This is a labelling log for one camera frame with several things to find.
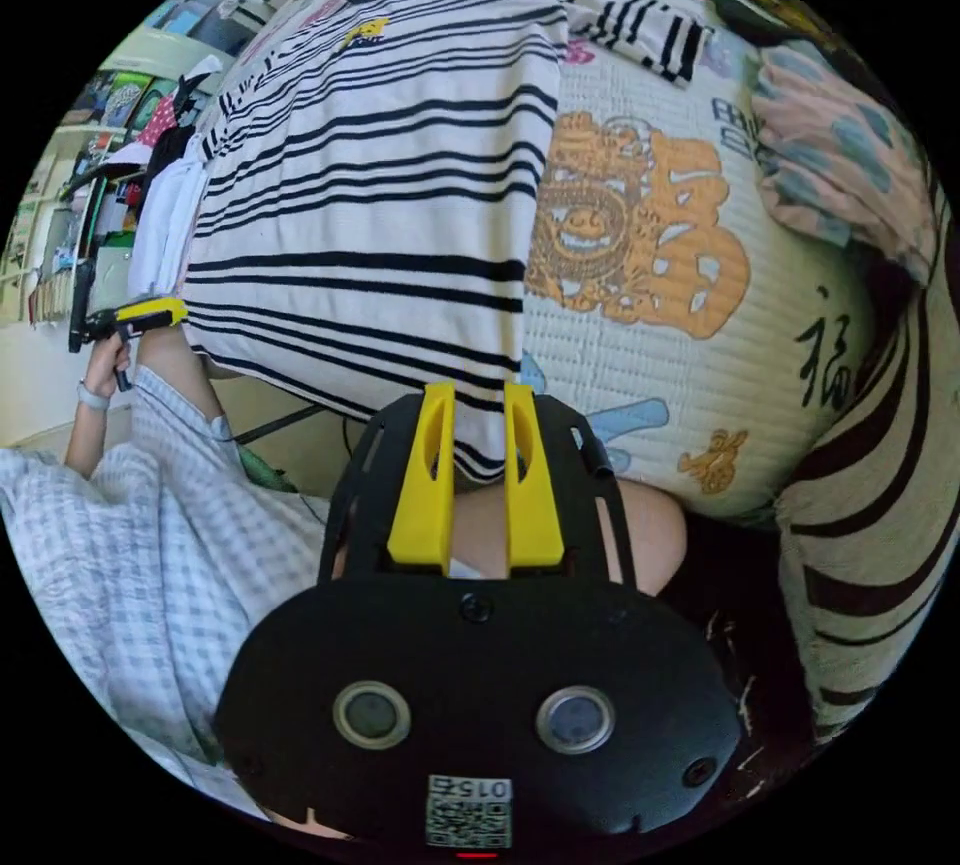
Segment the striped shirt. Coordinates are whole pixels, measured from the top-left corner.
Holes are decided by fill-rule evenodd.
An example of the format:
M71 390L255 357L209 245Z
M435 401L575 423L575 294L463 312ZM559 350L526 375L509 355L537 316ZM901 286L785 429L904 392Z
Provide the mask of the striped shirt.
M497 477L571 27L681 84L706 36L651 0L345 0L222 93L194 349L359 420L452 380L458 464Z

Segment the hand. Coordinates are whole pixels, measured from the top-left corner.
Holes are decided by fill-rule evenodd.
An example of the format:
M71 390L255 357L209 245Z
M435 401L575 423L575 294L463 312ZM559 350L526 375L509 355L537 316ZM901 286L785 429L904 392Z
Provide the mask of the hand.
M93 346L87 375L83 380L87 391L101 398L112 398L117 390L114 372L125 372L130 367L130 346L119 333L104 339Z

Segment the pillow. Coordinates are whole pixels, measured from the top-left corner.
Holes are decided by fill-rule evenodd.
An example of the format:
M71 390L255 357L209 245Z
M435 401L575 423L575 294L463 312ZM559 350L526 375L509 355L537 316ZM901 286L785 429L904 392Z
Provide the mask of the pillow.
M782 492L780 588L815 735L869 704L919 631L960 525L960 229L928 168L939 248L873 375Z

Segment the qr code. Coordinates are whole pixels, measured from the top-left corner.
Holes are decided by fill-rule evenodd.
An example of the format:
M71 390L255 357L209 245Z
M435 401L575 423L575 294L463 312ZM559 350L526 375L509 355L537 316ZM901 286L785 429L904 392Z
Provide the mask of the qr code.
M510 803L431 795L427 844L442 848L509 848Z

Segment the smartwatch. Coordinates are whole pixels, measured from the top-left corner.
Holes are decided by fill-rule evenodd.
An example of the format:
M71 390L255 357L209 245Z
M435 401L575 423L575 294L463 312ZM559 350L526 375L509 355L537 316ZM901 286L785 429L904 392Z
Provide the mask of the smartwatch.
M102 395L94 395L81 380L77 384L77 398L84 404L98 412L105 412L110 407L110 399Z

